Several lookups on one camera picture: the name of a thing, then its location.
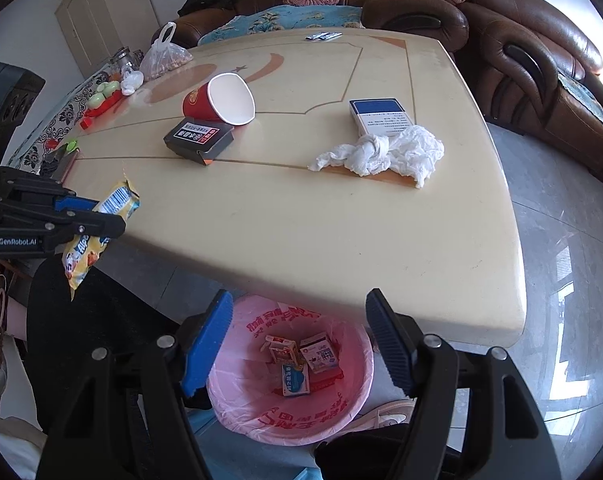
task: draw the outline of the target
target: white cabinet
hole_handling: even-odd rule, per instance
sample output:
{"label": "white cabinet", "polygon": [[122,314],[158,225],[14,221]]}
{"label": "white cabinet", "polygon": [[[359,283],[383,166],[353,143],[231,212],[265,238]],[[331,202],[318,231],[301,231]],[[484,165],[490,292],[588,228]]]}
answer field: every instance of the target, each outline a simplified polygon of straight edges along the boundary
{"label": "white cabinet", "polygon": [[150,0],[62,0],[55,15],[85,77],[123,46],[146,53],[159,27]]}

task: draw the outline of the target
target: gray tile floor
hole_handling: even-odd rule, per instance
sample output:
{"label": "gray tile floor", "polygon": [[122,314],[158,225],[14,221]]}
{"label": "gray tile floor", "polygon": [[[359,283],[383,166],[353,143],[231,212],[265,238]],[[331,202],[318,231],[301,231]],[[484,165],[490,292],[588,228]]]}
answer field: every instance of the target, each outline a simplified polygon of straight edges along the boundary
{"label": "gray tile floor", "polygon": [[[603,444],[603,184],[532,137],[492,125],[490,131],[513,199],[526,276],[525,329],[509,352],[547,422],[564,480],[574,480]],[[203,312],[221,286],[120,242],[98,266],[178,322]],[[376,368],[365,410],[401,394],[383,366]],[[463,441],[467,400],[460,390],[454,447]]]}

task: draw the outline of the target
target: white plastic bag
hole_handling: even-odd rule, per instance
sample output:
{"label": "white plastic bag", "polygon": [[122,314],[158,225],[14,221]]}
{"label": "white plastic bag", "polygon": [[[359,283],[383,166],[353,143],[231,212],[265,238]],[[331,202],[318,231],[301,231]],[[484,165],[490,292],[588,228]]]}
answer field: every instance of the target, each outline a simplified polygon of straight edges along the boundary
{"label": "white plastic bag", "polygon": [[[193,59],[185,48],[170,43],[176,28],[174,22],[166,23],[160,36],[150,45],[150,50],[140,65],[140,70],[144,73],[144,81],[158,78],[163,73],[175,70]],[[168,31],[170,31],[168,38],[165,38]]]}
{"label": "white plastic bag", "polygon": [[144,83],[144,74],[139,70],[127,70],[122,79],[122,94],[132,95]]}

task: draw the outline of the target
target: blue and white box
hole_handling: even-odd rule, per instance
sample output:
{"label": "blue and white box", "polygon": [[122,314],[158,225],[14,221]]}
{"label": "blue and white box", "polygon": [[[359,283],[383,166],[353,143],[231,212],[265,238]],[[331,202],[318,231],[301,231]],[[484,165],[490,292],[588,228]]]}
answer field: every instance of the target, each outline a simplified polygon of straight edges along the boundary
{"label": "blue and white box", "polygon": [[360,137],[365,134],[388,136],[413,125],[396,99],[355,99],[350,102],[350,110]]}
{"label": "blue and white box", "polygon": [[310,394],[307,364],[304,364],[301,370],[291,365],[282,365],[282,393],[284,397]]}

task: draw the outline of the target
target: cabinet door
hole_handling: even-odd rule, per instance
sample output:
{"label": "cabinet door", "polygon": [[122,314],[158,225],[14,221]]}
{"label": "cabinet door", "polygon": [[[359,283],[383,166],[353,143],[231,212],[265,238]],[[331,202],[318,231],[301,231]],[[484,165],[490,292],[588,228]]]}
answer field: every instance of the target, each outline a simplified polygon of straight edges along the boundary
{"label": "cabinet door", "polygon": [[63,0],[55,14],[82,75],[90,76],[109,59],[110,54],[88,1]]}

